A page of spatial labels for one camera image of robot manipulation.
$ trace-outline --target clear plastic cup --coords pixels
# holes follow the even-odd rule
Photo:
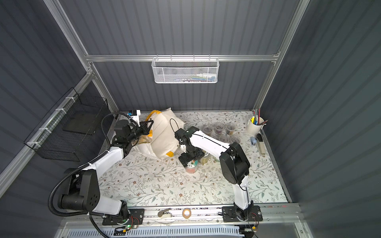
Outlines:
[[[219,137],[219,141],[224,142],[224,143],[228,143],[229,140],[230,140],[230,137],[228,135],[221,135]]]
[[[205,164],[206,162],[208,162],[209,160],[209,157],[211,156],[208,152],[206,152],[205,150],[202,150],[202,152],[204,152],[204,156],[199,158],[199,163],[200,164]]]
[[[212,131],[213,131],[213,127],[209,126],[209,125],[205,125],[204,128],[202,129],[202,131],[207,135],[207,136],[211,136],[212,135]]]
[[[232,143],[234,142],[237,142],[238,144],[241,143],[241,139],[238,136],[232,136],[230,140],[232,141]]]
[[[216,134],[221,134],[224,129],[225,129],[225,125],[223,123],[217,122],[215,124],[215,133]]]
[[[236,129],[235,123],[228,123],[226,124],[226,134],[232,135]]]

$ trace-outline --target round container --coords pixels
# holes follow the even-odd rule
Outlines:
[[[197,171],[198,168],[199,168],[198,161],[197,160],[196,161],[192,160],[191,162],[189,162],[187,164],[187,167],[185,167],[185,171],[187,171],[190,174],[193,174],[194,172]]]
[[[205,150],[202,150],[204,152],[204,156],[199,158],[199,163],[200,164],[205,164],[206,162],[208,162],[209,160],[209,157],[211,156],[208,152],[206,152]]]
[[[212,126],[209,126],[209,125],[205,125],[204,128],[202,129],[202,131],[203,131],[207,136],[211,136],[211,135],[212,135],[212,131],[213,131],[213,127],[212,127]]]
[[[232,143],[234,142],[237,142],[238,144],[241,143],[241,139],[238,136],[232,136],[230,140],[232,141]]]
[[[216,134],[221,134],[224,129],[225,129],[225,125],[222,124],[221,122],[217,122],[215,124],[215,133]]]
[[[259,118],[259,123],[261,124],[262,122],[264,122],[263,118],[260,117]],[[251,120],[249,119],[248,123],[247,123],[247,127],[246,127],[246,131],[249,135],[251,136],[256,136],[258,135],[259,131],[263,128],[264,125],[254,125]]]
[[[224,142],[224,143],[229,143],[230,137],[228,135],[221,135],[219,137],[219,141]]]
[[[235,126],[234,123],[228,123],[228,124],[226,124],[226,130],[225,130],[226,134],[231,136],[234,133],[236,128],[237,127]]]

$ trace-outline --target white mesh basket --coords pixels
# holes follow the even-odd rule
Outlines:
[[[219,61],[152,60],[156,83],[216,83]]]

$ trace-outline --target plastic cup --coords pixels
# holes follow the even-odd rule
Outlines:
[[[238,144],[241,143],[241,139],[238,136],[232,136],[231,139],[232,143],[237,142]]]
[[[213,128],[209,125],[205,125],[204,128],[202,129],[202,131],[207,135],[207,136],[211,136],[212,135],[212,131],[213,131]]]
[[[185,171],[187,171],[190,174],[193,174],[197,171],[198,168],[199,168],[198,160],[196,161],[192,160],[191,162],[188,163],[187,167],[185,167]]]
[[[204,156],[199,158],[199,163],[200,164],[205,164],[206,162],[208,162],[209,160],[209,157],[211,156],[208,152],[206,152],[205,150],[202,150],[202,152],[204,152]]]
[[[229,142],[229,136],[228,135],[221,135],[220,137],[219,137],[219,141],[221,141],[221,142],[224,142],[224,143],[228,143]]]
[[[226,124],[226,134],[232,135],[237,127],[234,123],[228,123]]]
[[[216,134],[221,134],[224,129],[225,129],[225,125],[222,124],[221,122],[217,122],[215,124],[215,133]]]

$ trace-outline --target aluminum frame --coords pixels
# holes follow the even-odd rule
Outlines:
[[[294,223],[297,230],[301,231],[299,235],[310,234],[308,225],[301,212],[299,204],[297,203],[260,203],[255,204],[261,208],[263,221],[261,224],[274,224],[274,223]],[[223,206],[226,205],[193,205],[193,206],[150,206],[150,207],[130,207],[144,208],[144,220],[141,226],[144,227],[161,227],[163,225],[174,226],[195,226],[195,225],[246,225],[247,222],[229,222],[224,223],[223,218],[217,215]],[[171,208],[170,213],[172,217],[161,219],[157,213],[163,209]],[[192,215],[189,219],[182,216],[182,210],[189,208]],[[119,227],[103,226],[101,217],[94,217],[94,221],[100,228],[106,227]],[[87,215],[80,215],[76,217],[65,217],[57,230],[55,238],[66,237],[71,228],[93,228],[93,225],[88,219]],[[312,236],[301,236],[301,238],[312,238]]]
[[[95,73],[96,77],[94,78],[93,83],[95,84],[96,88],[101,94],[101,97],[107,99],[110,111],[117,112],[118,107],[114,99],[112,98],[110,92],[108,91],[106,85],[104,84],[101,76],[99,75],[95,66],[86,60],[86,55],[88,54],[87,50],[85,49],[85,46],[82,44],[77,32],[71,24],[63,7],[59,3],[59,0],[44,0],[44,3],[48,7],[50,13],[53,15],[54,19],[56,20],[63,34],[65,35],[70,46],[73,48],[82,66],[86,69],[86,71]]]
[[[264,55],[87,55],[89,62],[152,62],[153,58],[160,58],[161,61],[258,61],[275,62],[278,60],[277,54]]]
[[[91,82],[94,75],[91,72],[86,73],[85,76],[79,81],[79,83],[75,86],[75,90],[72,90],[67,97],[59,104],[57,108],[63,108],[69,100],[68,97],[73,97],[77,93],[82,93],[87,85]],[[46,127],[53,118],[59,113],[58,110],[55,110],[50,117],[43,123],[42,128]],[[31,141],[35,141],[42,133],[42,130],[38,130],[31,138]],[[36,152],[32,150],[28,146],[24,146],[20,152],[15,156],[15,158],[8,164],[8,166],[3,170],[0,174],[0,198],[3,196],[5,191],[9,188],[9,186],[13,183],[16,177],[21,173],[30,159],[34,156]]]
[[[287,32],[283,38],[283,41],[279,48],[279,56],[278,60],[274,63],[274,66],[271,68],[269,74],[267,75],[267,78],[265,79],[265,82],[263,83],[263,86],[261,88],[261,91],[258,95],[258,98],[254,104],[254,108],[260,108],[263,104],[263,101],[267,95],[267,92],[270,89],[270,86],[279,70],[280,65],[283,62],[283,59],[286,55],[286,52],[291,44],[292,39],[294,38],[296,29],[299,26],[300,21],[302,20],[302,17],[307,9],[307,6],[309,4],[310,0],[300,0],[298,3],[298,7],[296,8],[295,14],[292,17],[292,20],[290,22],[290,25],[287,29]]]

